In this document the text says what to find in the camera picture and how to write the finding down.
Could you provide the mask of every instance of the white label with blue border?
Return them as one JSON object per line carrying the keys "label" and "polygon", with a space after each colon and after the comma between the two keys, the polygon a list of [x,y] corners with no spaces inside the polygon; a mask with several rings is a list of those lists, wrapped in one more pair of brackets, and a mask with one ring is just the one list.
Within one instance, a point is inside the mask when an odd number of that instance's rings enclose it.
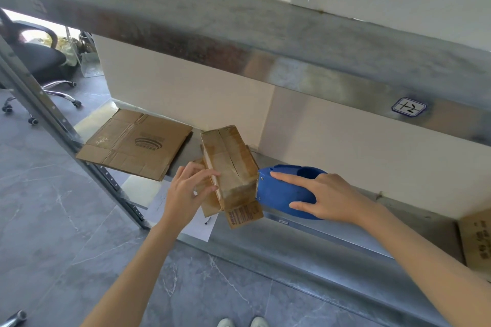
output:
{"label": "white label with blue border", "polygon": [[392,111],[399,112],[400,114],[406,116],[411,116],[412,118],[418,116],[425,109],[426,105],[424,103],[407,97],[401,98],[394,106],[392,106]]}

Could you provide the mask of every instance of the blue tape dispenser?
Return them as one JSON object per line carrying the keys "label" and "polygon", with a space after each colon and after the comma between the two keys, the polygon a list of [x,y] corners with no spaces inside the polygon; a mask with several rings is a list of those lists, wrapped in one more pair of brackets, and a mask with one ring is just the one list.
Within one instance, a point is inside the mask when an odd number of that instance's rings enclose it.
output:
{"label": "blue tape dispenser", "polygon": [[259,170],[256,186],[256,200],[265,206],[270,206],[278,211],[288,213],[301,219],[317,220],[310,213],[301,212],[290,208],[291,202],[316,203],[316,198],[309,190],[271,177],[270,172],[294,174],[313,180],[321,173],[326,173],[314,167],[301,167],[299,165],[275,165],[274,167]]}

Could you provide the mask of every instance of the person's right arm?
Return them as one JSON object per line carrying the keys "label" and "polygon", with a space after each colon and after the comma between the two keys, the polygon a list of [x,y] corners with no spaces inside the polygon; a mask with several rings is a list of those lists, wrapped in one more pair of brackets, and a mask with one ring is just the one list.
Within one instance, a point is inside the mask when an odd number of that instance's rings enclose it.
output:
{"label": "person's right arm", "polygon": [[320,219],[354,223],[377,239],[452,326],[491,325],[491,285],[387,208],[361,195],[335,174],[322,174],[315,180],[274,172],[271,175],[305,187],[316,196],[316,204],[292,202],[291,208]]}

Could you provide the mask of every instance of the chair backrest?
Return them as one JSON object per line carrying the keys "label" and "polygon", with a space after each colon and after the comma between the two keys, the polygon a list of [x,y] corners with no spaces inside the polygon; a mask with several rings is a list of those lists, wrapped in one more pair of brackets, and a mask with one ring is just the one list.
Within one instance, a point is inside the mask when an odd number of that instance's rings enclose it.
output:
{"label": "chair backrest", "polygon": [[18,31],[14,27],[14,22],[0,8],[0,35],[8,44],[14,43],[19,39]]}

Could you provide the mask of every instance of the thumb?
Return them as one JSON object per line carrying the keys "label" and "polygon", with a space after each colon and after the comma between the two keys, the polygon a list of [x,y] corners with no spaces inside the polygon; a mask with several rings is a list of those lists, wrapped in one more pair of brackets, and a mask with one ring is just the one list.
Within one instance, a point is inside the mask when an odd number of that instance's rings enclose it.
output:
{"label": "thumb", "polygon": [[203,201],[206,199],[208,195],[210,195],[212,192],[217,191],[218,186],[208,186],[205,189],[203,189],[198,195],[195,197],[195,201],[199,204],[203,203]]}
{"label": "thumb", "polygon": [[310,214],[314,214],[314,208],[315,204],[311,203],[306,203],[306,202],[291,202],[289,204],[290,208],[293,208],[294,210],[302,211],[302,212],[307,212]]}

